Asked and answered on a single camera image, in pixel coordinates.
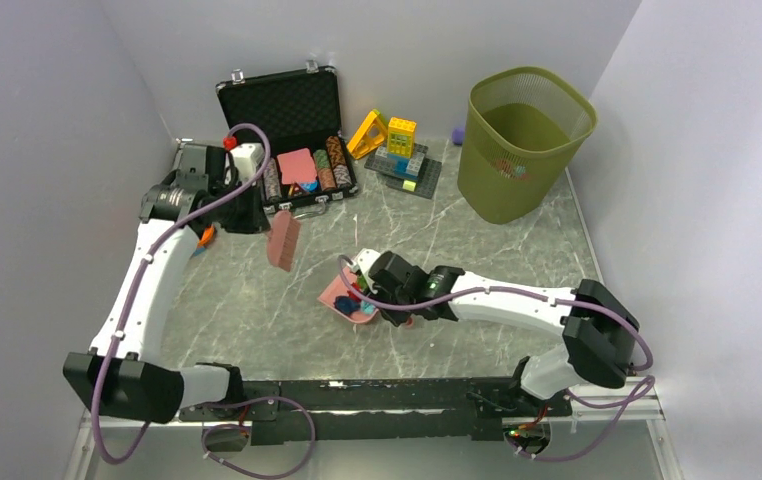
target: yellow toy block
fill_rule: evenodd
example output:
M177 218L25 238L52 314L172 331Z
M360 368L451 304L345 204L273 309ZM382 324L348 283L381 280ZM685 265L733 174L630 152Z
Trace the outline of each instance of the yellow toy block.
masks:
M372 130L378 132L376 135L370 135ZM363 123L360 124L360 128L357 129L355 135L349 140L349 144L346 148L352 157L355 159L366 156L369 152L384 145L384 140L387 139L387 125L385 125L384 117L381 116L381 112L378 110L372 110L369 115L363 119Z
M416 137L416 122L392 117L387 127L387 151L394 155L410 158Z

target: olive green trash bin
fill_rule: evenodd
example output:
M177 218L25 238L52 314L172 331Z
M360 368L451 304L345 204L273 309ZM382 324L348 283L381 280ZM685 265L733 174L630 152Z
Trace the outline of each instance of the olive green trash bin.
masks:
M469 95L458 189L490 223L534 210L596 127L596 110L554 73L519 67Z

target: basket rim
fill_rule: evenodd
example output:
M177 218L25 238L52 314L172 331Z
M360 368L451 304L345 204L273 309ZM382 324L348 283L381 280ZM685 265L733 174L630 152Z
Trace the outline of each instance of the basket rim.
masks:
M501 80L505 77L510 77L512 75L518 75L520 73L534 73L537 75L540 75L542 77L547 78L548 80L552 81L555 85L557 85L561 90L563 90L565 93L567 93L570 97L572 97L573 100L578 102L578 104L581 106L581 108L587 113L587 115L590 116L590 129L587 130L584 134L580 135L575 140L569 141L563 145L559 145L555 148L551 148L549 150L526 150L524 148L519 148L516 145L510 143L509 141L505 140L505 138L499 134L499 132L496 131L496 129L493 128L492 125L490 125L487 120L484 119L484 117L481 115L481 113L478 111L477 108L475 108L475 105L472 103L472 97L473 94L481 87L495 82L497 80ZM525 157L548 157L555 153L560 153L564 150L569 150L571 148L576 147L578 144L583 142L587 139L592 133L593 130L596 129L596 125L599 122L599 119L596 115L596 108L593 107L593 105L590 103L587 98L584 97L578 90L576 90L575 87L567 83L566 80L558 76L556 73L552 72L551 70L547 70L543 67L535 67L535 66L523 66L523 67L516 67L512 68L510 70L505 70L503 72L499 72L495 75L491 75L484 80L481 80L480 82L476 83L472 90L469 92L469 110L474 114L474 117L476 121L478 122L479 126L484 128L484 130L487 132L490 137L496 141L502 148L509 151L510 153L513 153L515 155L525 156Z

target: pink cloth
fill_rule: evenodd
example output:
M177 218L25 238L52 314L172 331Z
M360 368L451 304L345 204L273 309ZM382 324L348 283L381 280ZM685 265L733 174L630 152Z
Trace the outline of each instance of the pink cloth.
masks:
M284 185L316 181L316 164L306 148L278 155L278 169L281 170L281 183Z

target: table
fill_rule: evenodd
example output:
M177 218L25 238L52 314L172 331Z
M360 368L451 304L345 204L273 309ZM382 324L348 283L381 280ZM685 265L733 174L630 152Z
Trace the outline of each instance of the table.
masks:
M353 325L317 301L339 254L393 250L430 271L460 266L496 280L569 287L597 278L569 182L506 225L482 220L457 189L460 147L423 140L443 163L433 200L392 190L361 161L356 198L302 220L291 273L269 266L263 235L217 235L191 259L167 319L164 366L239 365L249 380L510 375L520 358L559 339L487 322L418 319L393 327L380 315Z

